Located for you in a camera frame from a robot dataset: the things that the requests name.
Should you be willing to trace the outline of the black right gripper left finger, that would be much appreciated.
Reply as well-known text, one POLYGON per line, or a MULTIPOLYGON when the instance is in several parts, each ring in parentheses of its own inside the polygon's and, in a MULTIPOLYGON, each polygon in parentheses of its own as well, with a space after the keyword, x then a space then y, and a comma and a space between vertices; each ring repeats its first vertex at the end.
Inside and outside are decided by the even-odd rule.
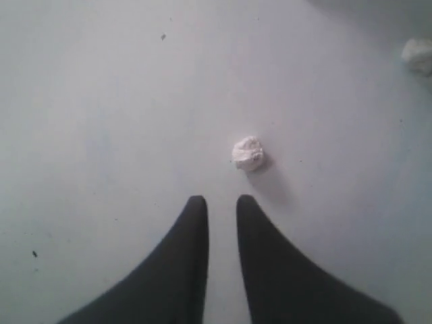
POLYGON ((206 286, 207 203, 191 196, 133 272, 63 323, 202 323, 206 286))

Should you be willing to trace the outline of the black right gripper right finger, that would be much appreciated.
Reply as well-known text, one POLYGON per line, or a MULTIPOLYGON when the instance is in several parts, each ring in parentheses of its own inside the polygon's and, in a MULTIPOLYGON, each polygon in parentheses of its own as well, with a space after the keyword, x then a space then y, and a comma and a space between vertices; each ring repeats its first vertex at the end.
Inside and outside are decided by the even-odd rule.
POLYGON ((302 254, 251 195, 239 197, 240 263, 253 323, 401 323, 392 308, 302 254))

